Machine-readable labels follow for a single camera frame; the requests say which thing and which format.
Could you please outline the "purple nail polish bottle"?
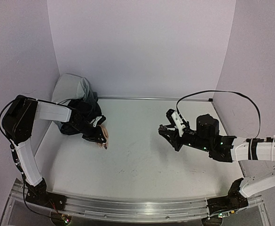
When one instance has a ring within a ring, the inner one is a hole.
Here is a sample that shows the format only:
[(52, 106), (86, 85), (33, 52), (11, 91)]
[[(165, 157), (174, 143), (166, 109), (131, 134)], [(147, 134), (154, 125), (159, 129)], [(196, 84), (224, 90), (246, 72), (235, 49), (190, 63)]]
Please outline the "purple nail polish bottle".
[(160, 125), (158, 131), (168, 131), (168, 128), (164, 125)]

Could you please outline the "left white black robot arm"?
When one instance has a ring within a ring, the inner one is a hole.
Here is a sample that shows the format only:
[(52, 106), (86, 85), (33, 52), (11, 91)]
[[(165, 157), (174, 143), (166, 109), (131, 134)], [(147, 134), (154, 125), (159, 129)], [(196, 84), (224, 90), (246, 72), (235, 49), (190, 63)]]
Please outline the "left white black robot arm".
[(67, 99), (60, 103), (18, 95), (0, 113), (0, 131), (10, 142), (13, 160), (27, 186), (45, 184), (31, 148), (31, 134), (36, 120), (57, 123), (64, 135), (82, 134), (83, 139), (107, 148), (106, 120), (98, 104), (82, 99)]

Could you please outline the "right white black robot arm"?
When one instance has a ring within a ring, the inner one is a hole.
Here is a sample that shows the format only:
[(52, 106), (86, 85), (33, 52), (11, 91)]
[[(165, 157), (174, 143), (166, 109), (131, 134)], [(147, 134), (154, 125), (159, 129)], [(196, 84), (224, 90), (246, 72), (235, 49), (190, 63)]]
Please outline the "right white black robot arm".
[[(179, 151), (184, 145), (208, 153), (219, 162), (273, 161), (275, 162), (275, 137), (242, 138), (219, 134), (219, 121), (209, 114), (196, 119), (196, 130), (189, 127), (175, 111), (167, 113), (169, 125), (160, 125), (158, 133)], [(261, 178), (242, 178), (237, 190), (248, 198), (256, 193), (275, 187), (275, 166), (273, 171)]]

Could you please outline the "mannequin hand with long nails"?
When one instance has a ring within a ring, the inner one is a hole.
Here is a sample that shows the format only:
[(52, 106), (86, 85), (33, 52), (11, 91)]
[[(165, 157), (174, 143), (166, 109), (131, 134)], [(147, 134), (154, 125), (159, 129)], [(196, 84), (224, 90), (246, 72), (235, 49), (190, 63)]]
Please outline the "mannequin hand with long nails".
[(104, 135), (104, 137), (106, 139), (106, 143), (105, 144), (97, 143), (97, 145), (98, 145), (99, 148), (104, 148), (105, 150), (107, 150), (108, 147), (109, 147), (109, 143), (108, 143), (109, 134), (108, 134), (108, 131), (107, 131), (107, 129), (106, 129), (106, 127), (104, 125), (100, 125), (100, 127), (101, 127), (103, 135)]

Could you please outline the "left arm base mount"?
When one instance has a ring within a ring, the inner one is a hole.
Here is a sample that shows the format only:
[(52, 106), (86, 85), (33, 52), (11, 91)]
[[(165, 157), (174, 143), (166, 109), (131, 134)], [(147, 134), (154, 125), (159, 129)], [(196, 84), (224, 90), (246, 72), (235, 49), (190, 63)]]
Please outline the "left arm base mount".
[(64, 210), (67, 200), (66, 196), (48, 192), (47, 184), (44, 178), (36, 186), (30, 185), (26, 180), (25, 185), (28, 189), (25, 196), (26, 202), (52, 208), (57, 211)]

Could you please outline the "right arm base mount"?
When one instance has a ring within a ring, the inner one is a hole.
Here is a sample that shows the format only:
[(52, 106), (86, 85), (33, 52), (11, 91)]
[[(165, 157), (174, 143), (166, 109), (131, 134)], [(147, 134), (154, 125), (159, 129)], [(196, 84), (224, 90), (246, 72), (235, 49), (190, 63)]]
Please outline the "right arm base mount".
[(240, 193), (240, 185), (242, 181), (243, 178), (234, 181), (226, 196), (210, 198), (207, 200), (207, 207), (210, 216), (248, 207), (247, 198)]

